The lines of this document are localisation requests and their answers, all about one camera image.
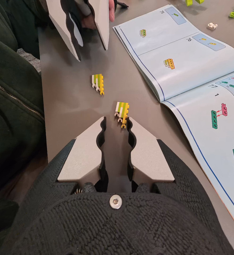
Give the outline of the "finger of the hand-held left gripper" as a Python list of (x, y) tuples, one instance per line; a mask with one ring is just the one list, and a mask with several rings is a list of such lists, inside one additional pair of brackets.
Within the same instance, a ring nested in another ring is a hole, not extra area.
[(109, 1), (108, 0), (88, 0), (96, 28), (99, 33), (104, 50), (108, 49), (109, 43)]
[(83, 39), (80, 30), (71, 16), (71, 1), (47, 0), (49, 17), (58, 30), (65, 45), (73, 56), (81, 61), (80, 46)]

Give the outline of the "lego instruction booklet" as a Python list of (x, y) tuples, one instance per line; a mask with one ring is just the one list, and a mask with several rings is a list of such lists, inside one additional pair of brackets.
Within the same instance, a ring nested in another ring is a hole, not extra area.
[(234, 48), (173, 5), (113, 27), (234, 219)]

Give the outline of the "dark green zip jacket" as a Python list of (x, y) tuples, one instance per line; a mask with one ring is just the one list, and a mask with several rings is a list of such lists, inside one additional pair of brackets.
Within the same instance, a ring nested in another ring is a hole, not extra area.
[[(48, 22), (46, 1), (0, 1), (0, 190), (45, 139), (41, 75), (18, 50), (40, 59), (38, 27)], [(18, 208), (0, 198), (0, 247)]]

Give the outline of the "grey knit garment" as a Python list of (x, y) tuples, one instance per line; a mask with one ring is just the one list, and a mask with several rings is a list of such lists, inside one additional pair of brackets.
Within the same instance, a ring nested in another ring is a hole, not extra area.
[(17, 53), (25, 60), (27, 60), (37, 70), (38, 73), (41, 73), (41, 64), (39, 59), (34, 57), (32, 54), (25, 52), (22, 48), (18, 49)]

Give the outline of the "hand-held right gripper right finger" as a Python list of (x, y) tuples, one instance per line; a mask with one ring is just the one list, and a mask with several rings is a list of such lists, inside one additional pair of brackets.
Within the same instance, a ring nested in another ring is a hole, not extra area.
[(128, 156), (127, 173), (131, 190), (135, 192), (140, 184), (149, 188), (154, 183), (171, 183), (175, 180), (157, 138), (133, 118), (127, 118)]

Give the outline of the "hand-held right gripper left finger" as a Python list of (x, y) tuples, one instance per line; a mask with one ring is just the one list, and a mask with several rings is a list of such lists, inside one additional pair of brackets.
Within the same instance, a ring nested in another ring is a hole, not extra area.
[(109, 178), (101, 148), (105, 131), (106, 117), (103, 116), (75, 138), (57, 178), (59, 182), (76, 182), (80, 188), (90, 182), (96, 191), (107, 191)]

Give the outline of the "person's left hand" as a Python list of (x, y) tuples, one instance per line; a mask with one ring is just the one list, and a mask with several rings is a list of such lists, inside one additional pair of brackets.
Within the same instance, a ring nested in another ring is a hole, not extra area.
[(109, 0), (109, 20), (114, 22), (115, 19), (115, 3), (114, 0)]

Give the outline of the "yellow green white lego assembly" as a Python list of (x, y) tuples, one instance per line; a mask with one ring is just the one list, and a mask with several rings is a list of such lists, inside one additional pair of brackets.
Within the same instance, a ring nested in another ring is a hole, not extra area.
[(128, 117), (129, 104), (124, 102), (117, 102), (115, 117), (118, 117), (118, 122), (121, 122), (121, 128), (126, 128), (127, 117)]
[(95, 88), (96, 91), (99, 91), (100, 95), (104, 95), (104, 84), (102, 74), (92, 75), (92, 87)]

